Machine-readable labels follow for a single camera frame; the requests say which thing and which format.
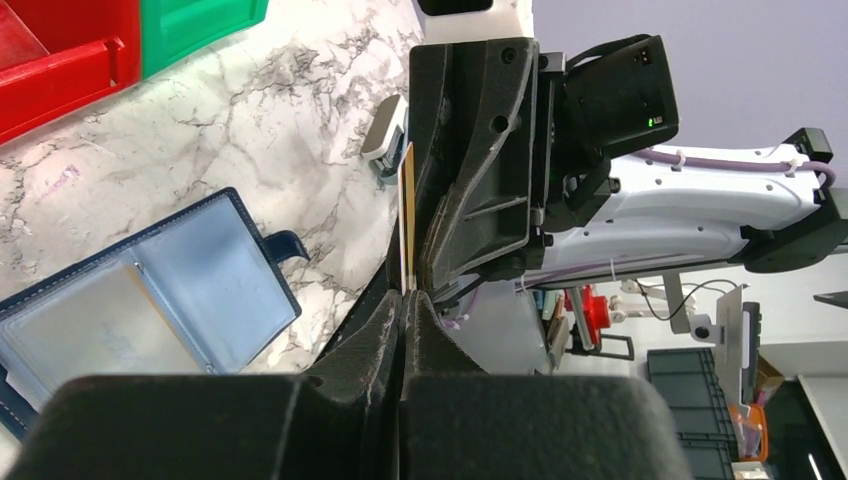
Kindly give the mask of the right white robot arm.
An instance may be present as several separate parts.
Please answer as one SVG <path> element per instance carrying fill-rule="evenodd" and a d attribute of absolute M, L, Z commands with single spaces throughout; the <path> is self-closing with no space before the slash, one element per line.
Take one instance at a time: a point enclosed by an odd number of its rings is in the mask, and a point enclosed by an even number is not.
<path fill-rule="evenodd" d="M 662 39 L 572 59 L 530 38 L 410 54 L 419 287 L 461 276 L 549 288 L 719 265 L 782 273 L 847 243 L 847 192 L 824 132 L 773 147 L 671 144 Z"/>

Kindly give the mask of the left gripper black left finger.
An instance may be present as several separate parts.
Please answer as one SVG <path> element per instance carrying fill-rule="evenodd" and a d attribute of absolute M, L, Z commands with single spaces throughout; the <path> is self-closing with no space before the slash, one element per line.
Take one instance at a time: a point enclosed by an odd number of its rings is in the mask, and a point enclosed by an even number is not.
<path fill-rule="evenodd" d="M 63 385 L 12 479 L 394 479 L 402 298 L 306 371 L 87 376 Z"/>

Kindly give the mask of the gold card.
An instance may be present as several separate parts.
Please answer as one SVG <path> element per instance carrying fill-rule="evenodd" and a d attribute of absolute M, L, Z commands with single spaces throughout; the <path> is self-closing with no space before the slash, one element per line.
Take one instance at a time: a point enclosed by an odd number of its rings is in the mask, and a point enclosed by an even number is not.
<path fill-rule="evenodd" d="M 414 147 L 409 143 L 398 169 L 399 194 L 399 260 L 401 292 L 414 290 L 416 279 L 414 272 L 416 192 Z"/>

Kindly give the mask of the navy blue card holder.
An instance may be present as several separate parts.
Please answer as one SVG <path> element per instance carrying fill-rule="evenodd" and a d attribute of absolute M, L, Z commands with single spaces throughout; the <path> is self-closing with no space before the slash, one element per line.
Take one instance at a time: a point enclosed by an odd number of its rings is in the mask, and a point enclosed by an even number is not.
<path fill-rule="evenodd" d="M 234 374 L 301 314 L 263 236 L 224 188 L 1 303 L 1 421 L 17 438 L 64 383 L 94 374 Z"/>

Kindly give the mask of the red plastic bin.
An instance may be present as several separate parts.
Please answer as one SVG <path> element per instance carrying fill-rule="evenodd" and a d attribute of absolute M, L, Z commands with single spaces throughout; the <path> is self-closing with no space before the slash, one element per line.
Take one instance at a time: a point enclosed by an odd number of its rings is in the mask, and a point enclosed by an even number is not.
<path fill-rule="evenodd" d="M 1 3 L 3 143 L 140 79 L 138 1 Z"/>

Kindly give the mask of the green plastic bin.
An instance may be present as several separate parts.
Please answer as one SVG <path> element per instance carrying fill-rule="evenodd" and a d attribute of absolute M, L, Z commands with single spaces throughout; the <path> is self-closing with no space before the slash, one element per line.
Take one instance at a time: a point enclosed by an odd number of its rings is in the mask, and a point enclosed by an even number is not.
<path fill-rule="evenodd" d="M 268 4 L 268 0 L 141 0 L 142 77 L 259 24 Z"/>

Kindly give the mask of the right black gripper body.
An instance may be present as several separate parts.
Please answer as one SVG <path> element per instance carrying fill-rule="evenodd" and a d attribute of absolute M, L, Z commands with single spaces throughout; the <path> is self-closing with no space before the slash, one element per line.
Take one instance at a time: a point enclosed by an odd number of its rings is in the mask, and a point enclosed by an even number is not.
<path fill-rule="evenodd" d="M 555 234 L 586 226 L 619 190 L 611 176 L 613 159 L 671 140 L 680 123 L 659 35 L 596 45 L 548 79 L 547 194 L 544 220 L 530 234 L 534 253 L 553 247 Z"/>

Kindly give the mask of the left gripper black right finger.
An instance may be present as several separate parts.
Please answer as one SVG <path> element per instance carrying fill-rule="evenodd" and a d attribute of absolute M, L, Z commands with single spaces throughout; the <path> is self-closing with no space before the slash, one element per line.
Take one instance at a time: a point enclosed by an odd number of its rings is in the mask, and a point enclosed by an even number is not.
<path fill-rule="evenodd" d="M 647 382 L 493 375 L 407 293 L 400 408 L 404 479 L 688 479 L 671 412 Z"/>

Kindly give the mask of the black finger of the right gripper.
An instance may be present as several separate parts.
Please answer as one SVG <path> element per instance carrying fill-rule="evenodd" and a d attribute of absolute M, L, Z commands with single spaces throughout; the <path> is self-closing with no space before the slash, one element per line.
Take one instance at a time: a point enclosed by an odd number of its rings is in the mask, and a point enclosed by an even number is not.
<path fill-rule="evenodd" d="M 537 57 L 537 42 L 522 37 L 411 50 L 422 290 L 441 289 L 528 242 Z"/>

